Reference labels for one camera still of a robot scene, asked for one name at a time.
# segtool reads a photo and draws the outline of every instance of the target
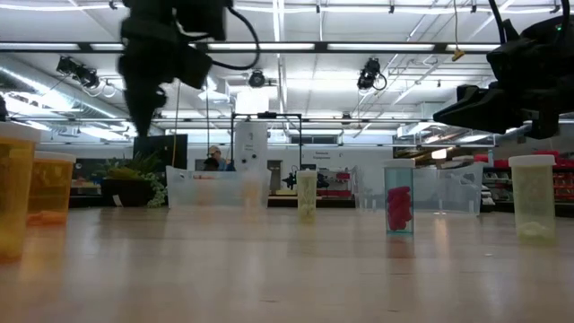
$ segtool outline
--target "ceiling beam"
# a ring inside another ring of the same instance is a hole
[[[262,54],[453,54],[452,42],[408,41],[262,41]],[[255,52],[253,42],[205,42],[190,44],[206,54],[249,54]],[[486,54],[499,46],[495,42],[459,42],[467,55]],[[45,54],[121,54],[118,42],[70,41],[0,41],[0,52]]]

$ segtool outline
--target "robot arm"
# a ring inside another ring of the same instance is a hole
[[[499,23],[501,45],[486,55],[498,81],[488,89],[459,86],[458,102],[437,112],[434,120],[498,134],[532,120],[527,135],[556,135],[559,115],[574,111],[574,31],[568,0],[562,0],[562,10],[562,17],[539,22],[520,35],[509,20]]]
[[[247,19],[232,8],[231,0],[124,0],[124,5],[130,9],[130,15],[121,25],[126,49],[117,69],[124,76],[126,104],[139,136],[147,136],[153,112],[167,101],[162,83],[178,78],[200,89],[212,65],[246,70],[259,59],[257,34]],[[250,65],[216,62],[189,46],[191,41],[206,38],[224,41],[227,11],[242,20],[253,34],[257,51]],[[200,36],[189,37],[190,32]]]

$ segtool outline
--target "spotlight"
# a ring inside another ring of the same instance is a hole
[[[375,82],[379,78],[383,79],[385,82],[385,85],[380,88],[375,86]],[[387,87],[387,78],[380,72],[380,63],[378,62],[378,58],[369,58],[369,61],[361,70],[357,87],[362,91],[370,90],[371,88],[378,91],[385,90]]]
[[[83,66],[80,66],[76,70],[73,78],[89,90],[96,89],[100,86],[100,78],[96,75],[96,70],[89,70]]]
[[[255,70],[249,77],[249,86],[252,88],[261,88],[265,85],[265,76],[261,70]]]
[[[71,57],[60,57],[56,71],[62,75],[72,76],[86,89],[93,90],[100,86],[100,78],[96,70],[75,62]]]
[[[341,116],[341,118],[351,118],[351,113],[349,112],[343,112],[343,115]],[[351,124],[351,122],[342,122],[341,125],[343,126],[349,126]]]

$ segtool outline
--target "man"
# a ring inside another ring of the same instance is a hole
[[[214,158],[217,162],[219,162],[218,171],[226,171],[227,169],[227,162],[222,158],[222,151],[219,149],[218,146],[213,145],[209,147],[209,155]]]

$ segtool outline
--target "fluorescent light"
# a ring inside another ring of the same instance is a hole
[[[416,126],[412,127],[406,135],[414,135],[420,133],[422,130],[432,126],[431,122],[419,122]]]
[[[34,122],[34,121],[26,121],[26,122],[12,121],[12,123],[15,123],[15,124],[20,125],[20,126],[33,127],[34,129],[43,130],[43,131],[50,131],[51,130],[49,127],[46,127],[46,126],[44,126],[38,122]]]
[[[429,137],[427,139],[424,139],[424,143],[425,144],[432,144],[434,142],[438,142],[438,140],[442,139],[439,135],[434,135],[432,137]]]
[[[464,138],[459,139],[458,141],[461,143],[471,143],[475,141],[482,140],[486,138],[488,135],[469,135]]]
[[[459,44],[458,49],[468,50],[468,51],[483,51],[485,53],[500,47],[499,44]],[[457,49],[457,45],[451,44],[447,45],[447,51],[454,52]]]
[[[124,50],[123,44],[90,44],[93,50]]]
[[[269,110],[269,97],[260,91],[245,91],[237,93],[235,112],[261,113]]]
[[[74,43],[14,43],[0,42],[4,50],[80,50]]]
[[[328,44],[328,50],[412,50],[412,51],[431,51],[434,49],[433,44]]]
[[[176,110],[163,110],[161,115],[165,118],[175,118]],[[178,118],[204,118],[197,110],[180,109],[177,112]]]
[[[215,43],[208,44],[211,50],[255,50],[255,43]],[[264,50],[312,50],[315,48],[313,43],[265,43],[259,44]]]
[[[52,130],[49,127],[47,127],[46,125],[42,125],[41,123],[38,123],[36,121],[26,121],[26,123],[30,127],[33,127],[34,129],[44,130],[44,131],[51,131]]]
[[[199,97],[199,99],[201,99],[202,101],[207,100],[208,96],[209,96],[209,101],[225,101],[225,102],[230,101],[230,97],[227,94],[219,93],[216,91],[209,90],[209,91],[203,91],[203,92],[197,94],[197,97]]]
[[[105,140],[122,140],[125,141],[126,138],[123,137],[122,135],[118,135],[114,132],[105,130],[105,129],[99,129],[99,128],[95,128],[95,127],[83,127],[80,128],[80,130],[85,133],[86,135],[91,135],[91,136],[95,136],[96,138],[101,138],[101,139],[105,139]]]
[[[288,79],[287,88],[318,92],[357,92],[357,79],[347,80],[311,80]]]
[[[441,149],[436,152],[432,152],[431,154],[432,159],[446,159],[447,158],[447,150]]]

